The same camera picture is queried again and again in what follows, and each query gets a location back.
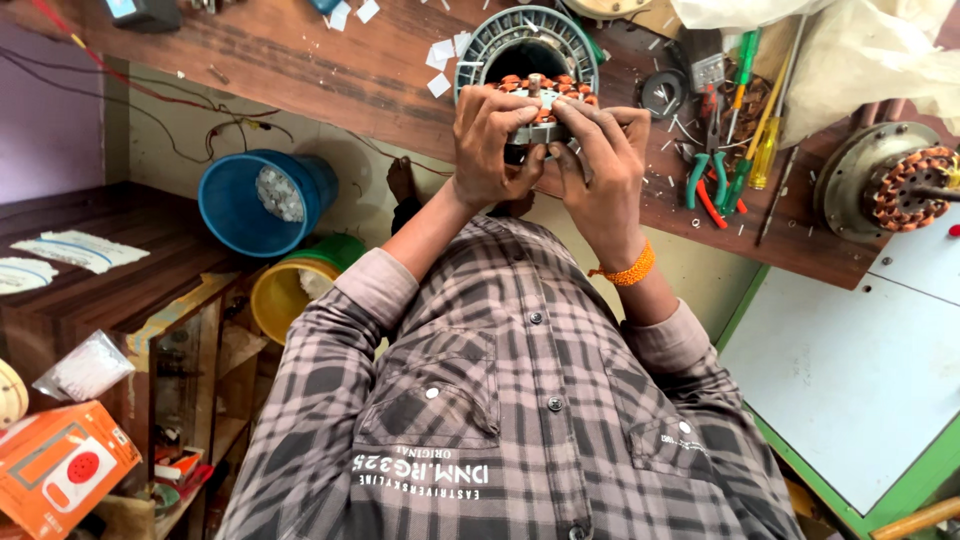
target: floor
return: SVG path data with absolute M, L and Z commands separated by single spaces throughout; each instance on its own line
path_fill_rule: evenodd
M 220 90 L 190 83 L 187 79 L 160 73 L 142 65 L 131 64 L 133 76 L 155 79 L 167 84 L 199 92 L 216 103 L 223 103 L 237 113 L 257 113 L 268 108 Z M 165 93 L 176 90 L 145 83 Z M 162 119 L 176 141 L 177 150 L 194 160 L 205 160 L 204 138 L 214 126 L 229 121 L 229 116 L 182 105 L 167 104 L 144 94 L 133 92 L 131 103 Z M 346 130 L 287 112 L 268 119 L 290 132 L 292 139 L 279 130 L 252 130 L 244 127 L 248 148 L 272 148 L 281 152 L 309 153 L 326 159 L 340 179 L 340 196 L 321 218 L 318 233 L 347 232 L 361 238 L 368 248 L 382 245 L 390 237 L 390 222 L 396 204 L 385 182 L 391 158 L 383 156 L 355 139 Z M 439 171 L 452 171 L 449 163 L 406 152 L 379 141 L 370 143 L 381 152 L 410 159 Z M 212 142 L 216 158 L 242 152 L 244 139 L 235 125 L 219 130 Z M 184 197 L 196 198 L 200 178 L 209 163 L 196 163 L 178 156 L 170 138 L 155 120 L 137 112 L 130 113 L 130 169 L 135 182 L 150 185 Z M 432 193 L 444 177 L 414 167 L 418 189 Z M 564 209 L 563 202 L 538 194 L 533 210 L 526 219 L 539 223 L 559 237 L 580 265 L 595 268 L 597 261 L 587 243 L 577 232 Z M 696 313 L 716 341 L 743 294 L 754 278 L 759 263 L 729 254 L 691 240 L 647 229 L 655 246 L 658 264 L 678 296 Z M 594 285 L 622 317 L 623 309 L 611 284 L 594 277 Z

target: blue bucket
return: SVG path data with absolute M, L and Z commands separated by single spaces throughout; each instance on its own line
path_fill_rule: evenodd
M 303 201 L 303 222 L 269 213 L 256 196 L 256 177 L 270 165 L 290 179 Z M 206 225 L 231 249 L 251 257 L 276 257 L 294 248 L 337 200 L 337 175 L 316 156 L 250 150 L 216 160 L 200 180 L 198 203 Z

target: hand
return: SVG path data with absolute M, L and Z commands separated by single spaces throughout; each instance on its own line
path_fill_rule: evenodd
M 564 206 L 607 272 L 634 265 L 646 245 L 640 229 L 640 190 L 650 112 L 629 107 L 599 110 L 562 97 L 553 113 L 583 148 L 593 179 L 565 144 L 550 143 L 564 184 Z
M 514 96 L 482 86 L 460 90 L 453 124 L 457 169 L 452 182 L 461 202 L 479 211 L 492 203 L 521 199 L 540 179 L 545 145 L 530 150 L 522 168 L 508 168 L 503 162 L 507 135 L 532 122 L 540 105 L 540 98 Z

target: checkered shirt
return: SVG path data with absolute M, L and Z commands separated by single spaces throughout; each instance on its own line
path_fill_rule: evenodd
M 685 303 L 618 325 L 556 236 L 477 217 L 294 322 L 218 538 L 802 538 L 741 406 Z

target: black wire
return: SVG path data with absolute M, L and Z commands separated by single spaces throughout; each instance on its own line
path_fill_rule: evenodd
M 21 60 L 21 61 L 25 61 L 25 62 L 27 62 L 27 63 L 32 63 L 32 64 L 35 64 L 35 65 L 41 65 L 41 66 L 47 67 L 47 68 L 49 68 L 49 69 L 59 69 L 59 70 L 61 70 L 61 71 L 73 71 L 73 72 L 75 72 L 75 73 L 85 73 L 85 74 L 90 74 L 90 75 L 109 75 L 109 73 L 108 73 L 107 71 L 104 71 L 104 70 L 102 70 L 102 69 L 75 67 L 75 66 L 73 66 L 73 65 L 66 65 L 66 64 L 63 64 L 63 63 L 53 63 L 53 62 L 48 62 L 48 61 L 39 61 L 39 60 L 37 60 L 37 59 L 33 59 L 33 58 L 30 58 L 30 57 L 21 55 L 20 53 L 18 53 L 18 52 L 16 52 L 16 51 L 13 51 L 13 50 L 11 50 L 11 49 L 8 49 L 8 48 L 6 48 L 6 47 L 3 47 L 3 46 L 0 46 L 0 53 L 6 53 L 7 55 L 12 56 L 12 57 L 15 57 L 15 58 L 17 58 L 17 59 L 19 59 L 19 60 Z M 181 91 L 181 92 L 183 92 L 183 93 L 185 93 L 185 94 L 189 94 L 189 95 L 192 95 L 192 96 L 194 96 L 194 97 L 198 97 L 198 98 L 206 101 L 206 102 L 210 105 L 210 108 L 211 108 L 214 112 L 220 112 L 220 113 L 223 113 L 223 114 L 229 114 L 229 115 L 232 116 L 233 118 L 236 118 L 237 116 L 250 116 L 249 114 L 234 113 L 234 112 L 230 111 L 230 109 L 229 109 L 226 105 L 221 105 L 220 108 L 218 109 L 217 104 L 213 103 L 213 101 L 212 101 L 210 98 L 206 97 L 205 95 L 201 94 L 200 92 L 195 92 L 195 91 L 193 91 L 193 90 L 188 90 L 188 89 L 183 88 L 183 87 L 181 87 L 181 86 L 177 86 L 177 85 L 174 85 L 174 84 L 171 84 L 171 83 L 167 83 L 166 81 L 158 81 L 157 79 L 148 79 L 148 78 L 146 78 L 146 77 L 137 77 L 137 76 L 135 76 L 135 75 L 127 75 L 126 77 L 127 77 L 128 79 L 130 79 L 131 81 L 138 81 L 138 82 L 140 82 L 140 83 L 151 83 L 151 84 L 154 84 L 154 85 L 167 86 L 167 87 L 172 88 L 172 89 L 174 89 L 174 90 Z
M 210 161 L 213 161 L 214 150 L 213 150 L 213 140 L 212 140 L 211 134 L 216 134 L 217 132 L 219 132 L 220 130 L 222 130 L 223 128 L 225 128 L 226 126 L 231 126 L 231 125 L 236 125 L 236 126 L 237 126 L 237 129 L 240 130 L 240 136 L 243 137 L 243 149 L 244 149 L 244 152 L 249 151 L 249 143 L 248 143 L 248 141 L 247 141 L 247 134 L 244 132 L 244 129 L 243 129 L 243 122 L 244 122 L 244 121 L 249 121 L 249 122 L 258 124 L 258 125 L 260 125 L 261 127 L 262 127 L 262 126 L 265 126 L 265 127 L 269 128 L 269 129 L 277 129 L 277 130 L 280 130 L 280 131 L 284 132 L 284 133 L 290 138 L 290 142 L 295 142 L 295 141 L 294 141 L 294 136 L 293 136 L 293 134 L 291 134 L 291 133 L 290 133 L 289 131 L 287 131 L 285 128 L 283 128 L 283 127 L 281 127 L 281 126 L 278 126 L 277 124 L 271 124 L 271 123 L 269 123 L 269 122 L 265 122 L 265 121 L 262 121 L 262 120 L 253 120 L 253 119 L 247 118 L 246 116 L 243 116 L 243 115 L 233 114 L 226 106 L 223 106 L 223 108 L 226 110 L 226 113 L 233 117 L 233 121 L 231 121 L 231 122 L 224 122 L 223 124 L 220 124 L 220 125 L 214 127 L 213 129 L 211 129 L 209 132 L 207 132 L 207 134 L 206 134 L 206 140 L 204 141 L 204 147 L 205 147 L 205 150 L 206 150 L 206 159 L 205 159 L 205 160 L 197 160 L 196 158 L 191 158 L 190 156 L 187 156 L 187 155 L 185 155 L 183 152 L 181 152 L 181 151 L 177 148 L 177 142 L 174 140 L 174 137 L 173 137 L 173 135 L 170 133 L 170 130 L 167 129 L 166 125 L 165 125 L 159 118 L 157 118 L 156 116 L 150 114 L 149 112 L 146 112 L 145 110 L 141 109 L 140 107 L 138 107 L 138 106 L 136 106 L 136 105 L 133 105 L 133 104 L 131 104 L 130 102 L 124 101 L 124 100 L 122 100 L 122 99 L 117 99 L 117 98 L 113 98 L 113 97 L 109 97 L 109 96 L 104 96 L 104 95 L 98 94 L 98 93 L 96 93 L 96 92 L 88 92 L 88 91 L 86 91 L 86 90 L 81 90 L 81 89 L 79 89 L 79 88 L 74 88 L 74 87 L 71 87 L 71 86 L 65 86 L 65 85 L 61 85 L 61 84 L 59 84 L 59 83 L 56 83 L 56 82 L 54 82 L 54 81 L 50 81 L 49 79 L 46 79 L 46 78 L 44 78 L 43 76 L 37 74 L 35 71 L 33 71 L 32 69 L 30 69 L 29 67 L 27 67 L 27 66 L 19 63 L 18 61 L 14 60 L 13 58 L 11 58 L 11 56 L 15 56 L 15 57 L 18 57 L 18 58 L 21 58 L 21 59 L 25 59 L 25 57 L 23 57 L 22 55 L 19 55 L 19 54 L 15 53 L 14 51 L 11 51 L 11 50 L 6 49 L 6 48 L 4 48 L 4 47 L 0 47 L 0 57 L 3 57 L 4 60 L 9 61 L 9 62 L 12 63 L 13 65 L 15 65 L 15 66 L 19 67 L 20 69 L 22 69 L 22 70 L 23 70 L 24 72 L 26 72 L 27 74 L 31 75 L 32 77 L 38 79 L 39 81 L 41 81 L 41 82 L 43 82 L 43 83 L 46 83 L 47 85 L 50 85 L 50 86 L 59 88 L 59 89 L 61 89 L 61 90 L 67 91 L 67 92 L 77 93 L 77 94 L 81 94 L 81 95 L 85 95 L 85 96 L 89 96 L 89 97 L 97 97 L 97 98 L 104 99 L 104 100 L 106 100 L 106 101 L 110 101 L 110 102 L 112 102 L 112 103 L 119 103 L 119 104 L 125 105 L 125 106 L 127 106 L 127 107 L 129 107 L 129 108 L 131 108 L 131 109 L 138 110 L 138 111 L 142 112 L 143 114 L 147 115 L 149 118 L 151 118 L 152 120 L 154 120 L 157 124 L 159 124 L 160 128 L 163 129 L 164 133 L 166 133 L 166 134 L 167 134 L 167 137 L 170 139 L 170 145 L 173 147 L 174 152 L 175 152 L 178 156 L 180 156 L 181 158 L 184 158 L 185 160 L 190 160 L 190 161 L 193 161 L 193 162 L 198 163 L 198 164 L 203 164 L 203 163 L 208 163 L 208 162 L 210 162 Z M 38 65 L 42 65 L 42 66 L 44 66 L 44 67 L 50 67 L 50 68 L 53 68 L 53 69 L 63 68 L 63 69 L 68 70 L 68 71 L 78 71 L 78 72 L 83 72 L 83 73 L 104 73 L 103 71 L 96 70 L 96 69 L 82 69 L 82 68 L 77 68 L 77 67 L 73 67 L 73 66 L 66 66 L 66 65 L 54 64 L 54 63 L 42 62 L 42 61 L 33 61 L 33 62 L 36 63 L 36 64 L 38 64 Z M 138 78 L 138 79 L 140 79 L 140 80 L 142 80 L 142 81 L 156 82 L 156 83 L 161 84 L 161 85 L 170 86 L 170 87 L 176 88 L 176 89 L 178 89 L 178 90 L 182 90 L 182 91 L 184 91 L 184 92 L 186 92 L 186 93 L 189 93 L 189 94 L 195 94 L 195 95 L 197 95 L 197 96 L 205 99 L 208 103 L 210 103 L 210 106 L 211 106 L 211 107 L 215 107 L 215 105 L 213 104 L 213 102 L 212 102 L 212 101 L 209 101 L 209 100 L 206 98 L 206 96 L 203 96 L 202 94 L 199 94 L 199 93 L 196 93 L 196 92 L 192 92 L 192 91 L 190 91 L 190 90 L 186 90 L 186 89 L 180 88 L 179 86 L 170 85 L 170 84 L 164 83 L 164 82 L 162 82 L 162 81 L 153 81 L 153 80 L 151 80 L 151 79 L 144 79 L 144 78 L 142 78 L 142 77 L 141 77 L 141 78 Z
M 53 87 L 55 87 L 55 88 L 59 88 L 59 89 L 65 91 L 65 92 L 71 92 L 71 93 L 75 93 L 75 94 L 80 94 L 80 95 L 84 95 L 84 96 L 87 96 L 87 97 L 100 98 L 100 99 L 109 101 L 109 102 L 111 102 L 111 103 L 119 103 L 119 104 L 121 104 L 121 105 L 126 105 L 127 107 L 129 107 L 129 108 L 131 108 L 131 109 L 133 109 L 133 110 L 138 110 L 139 112 L 145 114 L 147 117 L 149 117 L 150 119 L 152 119 L 153 121 L 155 121 L 157 124 L 159 124 L 160 128 L 163 129 L 163 132 L 166 133 L 166 134 L 167 134 L 167 137 L 170 139 L 170 145 L 173 147 L 174 152 L 175 152 L 178 156 L 180 156 L 181 158 L 184 158 L 185 160 L 190 160 L 190 161 L 193 161 L 194 163 L 198 163 L 198 164 L 204 164 L 204 163 L 207 163 L 208 161 L 210 161 L 210 160 L 213 159 L 212 156 L 209 156 L 209 157 L 207 157 L 206 160 L 197 160 L 196 158 L 191 158 L 190 156 L 187 156 L 186 154 L 184 154 L 183 152 L 181 152 L 180 149 L 177 148 L 177 142 L 174 140 L 174 136 L 170 133 L 170 130 L 167 129 L 166 124 L 164 124 L 164 123 L 163 123 L 159 118 L 157 118 L 156 116 L 153 116 L 153 115 L 150 114 L 149 112 L 146 112 L 145 110 L 141 109 L 140 107 L 138 107 L 138 106 L 136 106 L 136 105 L 134 105 L 134 104 L 132 104 L 132 103 L 126 102 L 126 101 L 124 101 L 124 100 L 122 100 L 122 99 L 117 99 L 117 98 L 113 98 L 113 97 L 101 95 L 101 94 L 98 94 L 98 93 L 96 93 L 96 92 L 88 92 L 88 91 L 86 91 L 86 90 L 81 90 L 81 89 L 79 89 L 79 88 L 74 88 L 74 87 L 71 87 L 71 86 L 61 85 L 60 83 L 56 83 L 56 82 L 54 82 L 54 81 L 51 81 L 51 80 L 43 77 L 42 75 L 39 75 L 39 74 L 36 73 L 34 70 L 32 70 L 32 69 L 30 69 L 29 67 L 27 67 L 26 65 L 23 65 L 22 63 L 14 60 L 14 59 L 11 58 L 10 55 L 8 55 L 6 52 L 0 51 L 0 57 L 2 57 L 2 58 L 3 58 L 4 60 L 6 60 L 6 61 L 12 63 L 13 65 L 19 67 L 21 70 L 23 70 L 24 72 L 26 72 L 26 73 L 27 73 L 28 75 L 30 75 L 31 77 L 37 79 L 38 81 L 41 81 L 41 82 L 43 82 L 43 83 L 46 83 L 47 85 L 53 86 Z

